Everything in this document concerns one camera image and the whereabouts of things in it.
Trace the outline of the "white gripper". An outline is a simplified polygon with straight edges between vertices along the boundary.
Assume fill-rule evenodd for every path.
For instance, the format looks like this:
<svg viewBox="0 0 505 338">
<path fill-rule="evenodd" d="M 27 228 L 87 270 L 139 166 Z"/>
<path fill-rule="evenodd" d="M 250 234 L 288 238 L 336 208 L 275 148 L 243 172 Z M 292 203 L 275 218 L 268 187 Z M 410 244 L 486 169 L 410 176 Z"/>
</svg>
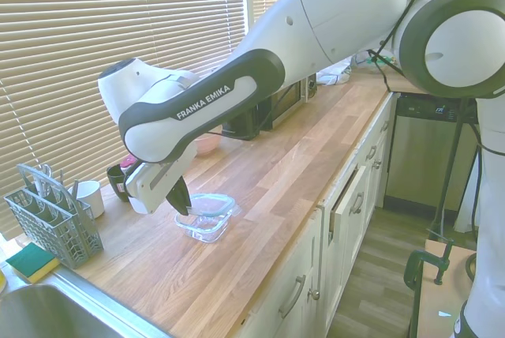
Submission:
<svg viewBox="0 0 505 338">
<path fill-rule="evenodd" d="M 173 163 L 145 163 L 138 160 L 125 173 L 124 188 L 133 210 L 152 214 L 167 200 L 181 215 L 188 215 L 192 206 L 188 187 L 183 179 L 190 158 Z"/>
</svg>

